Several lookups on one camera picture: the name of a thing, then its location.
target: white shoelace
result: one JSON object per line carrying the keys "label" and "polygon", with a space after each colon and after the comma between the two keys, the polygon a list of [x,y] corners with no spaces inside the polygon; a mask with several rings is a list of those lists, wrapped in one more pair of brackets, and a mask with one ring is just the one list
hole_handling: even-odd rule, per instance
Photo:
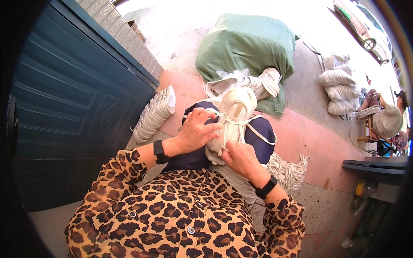
{"label": "white shoelace", "polygon": [[231,124],[231,125],[238,125],[238,130],[239,130],[240,137],[241,137],[243,143],[245,143],[245,139],[244,139],[244,137],[245,137],[245,131],[244,131],[244,128],[243,128],[244,125],[248,126],[248,127],[251,129],[251,131],[252,131],[253,133],[255,133],[255,135],[257,135],[261,140],[265,141],[265,142],[268,143],[269,145],[275,145],[275,143],[277,142],[277,136],[275,135],[275,133],[274,133],[274,135],[275,135],[275,142],[274,142],[274,143],[271,143],[271,142],[269,142],[264,136],[262,136],[257,130],[255,130],[255,128],[252,127],[252,125],[249,124],[249,122],[251,122],[252,120],[257,119],[257,118],[259,118],[259,117],[263,117],[262,115],[254,116],[254,117],[252,117],[252,118],[250,118],[250,119],[248,119],[248,120],[245,120],[245,121],[234,121],[234,120],[232,120],[231,118],[229,118],[229,117],[227,116],[227,114],[220,113],[219,111],[216,111],[216,110],[213,109],[213,108],[207,108],[207,109],[205,109],[205,110],[207,110],[207,111],[213,111],[217,116],[219,116],[219,117],[221,117],[222,119],[225,120],[225,122],[224,122],[224,123],[225,123],[224,143],[225,143],[225,141],[226,141],[226,139],[227,139],[227,131],[228,131],[228,126],[229,126],[229,124]]}

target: green license plate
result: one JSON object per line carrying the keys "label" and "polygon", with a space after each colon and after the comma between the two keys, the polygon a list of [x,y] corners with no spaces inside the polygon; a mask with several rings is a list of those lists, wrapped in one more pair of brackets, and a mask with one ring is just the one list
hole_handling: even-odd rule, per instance
{"label": "green license plate", "polygon": [[351,19],[351,15],[349,15],[349,13],[348,13],[346,10],[344,10],[343,7],[340,7],[340,11],[342,11],[343,14],[344,14],[348,19]]}

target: plastic bag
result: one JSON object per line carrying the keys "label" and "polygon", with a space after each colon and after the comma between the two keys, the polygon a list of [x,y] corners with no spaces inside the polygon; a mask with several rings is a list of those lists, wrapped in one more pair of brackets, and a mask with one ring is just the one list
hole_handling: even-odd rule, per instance
{"label": "plastic bag", "polygon": [[333,52],[329,55],[323,57],[323,64],[326,71],[332,70],[334,67],[337,67],[350,60],[350,55],[343,54],[339,52]]}
{"label": "plastic bag", "polygon": [[328,97],[334,101],[358,99],[358,96],[360,95],[357,88],[349,86],[326,87],[325,91],[327,92]]}
{"label": "plastic bag", "polygon": [[249,70],[248,68],[244,69],[244,70],[235,70],[232,73],[228,73],[225,71],[216,71],[216,73],[218,74],[219,78],[221,79],[227,79],[227,78],[237,78],[238,80],[242,81],[244,80],[244,77],[248,75]]}
{"label": "plastic bag", "polygon": [[208,82],[204,85],[205,94],[209,98],[222,98],[229,89],[240,88],[244,82],[244,77],[248,75],[249,70],[235,70],[233,73],[225,71],[216,71],[221,80]]}
{"label": "plastic bag", "polygon": [[333,67],[334,70],[343,70],[348,75],[353,76],[353,73],[356,71],[355,68],[351,65],[351,61],[347,61],[341,65]]}
{"label": "plastic bag", "polygon": [[355,112],[359,107],[358,99],[350,101],[330,101],[328,104],[328,113],[332,115],[344,115]]}
{"label": "plastic bag", "polygon": [[348,73],[343,70],[329,70],[325,71],[320,75],[320,81],[326,87],[330,86],[356,86],[356,82],[354,81],[353,77],[351,77]]}
{"label": "plastic bag", "polygon": [[331,99],[328,105],[328,113],[332,115],[344,115],[355,112],[359,106],[358,96],[360,90],[352,86],[326,87],[328,97]]}

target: car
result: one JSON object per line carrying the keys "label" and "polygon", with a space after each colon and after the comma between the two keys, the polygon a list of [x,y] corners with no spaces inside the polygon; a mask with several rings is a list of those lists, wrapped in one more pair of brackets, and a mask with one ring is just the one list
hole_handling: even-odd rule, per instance
{"label": "car", "polygon": [[392,45],[389,37],[374,15],[358,1],[334,0],[335,12],[346,19],[356,32],[361,46],[377,57],[380,65],[392,59]]}

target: metal door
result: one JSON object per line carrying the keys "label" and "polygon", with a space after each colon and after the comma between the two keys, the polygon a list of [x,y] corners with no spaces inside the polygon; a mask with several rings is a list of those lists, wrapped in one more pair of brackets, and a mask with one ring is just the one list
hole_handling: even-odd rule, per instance
{"label": "metal door", "polygon": [[153,78],[139,69],[67,6],[46,7],[12,89],[19,116],[13,173],[27,211],[81,200],[101,165],[125,148],[129,127],[155,94]]}

